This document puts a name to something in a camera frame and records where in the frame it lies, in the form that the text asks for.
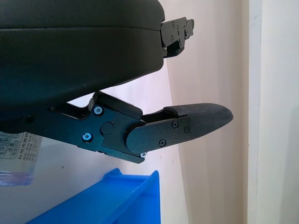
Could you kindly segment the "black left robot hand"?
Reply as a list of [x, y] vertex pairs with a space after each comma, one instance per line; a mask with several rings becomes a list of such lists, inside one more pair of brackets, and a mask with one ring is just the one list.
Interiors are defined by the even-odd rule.
[[31, 133], [141, 163], [143, 154], [207, 135], [233, 120], [211, 103], [151, 114], [103, 89], [160, 70], [193, 35], [157, 0], [3, 0], [0, 129]]

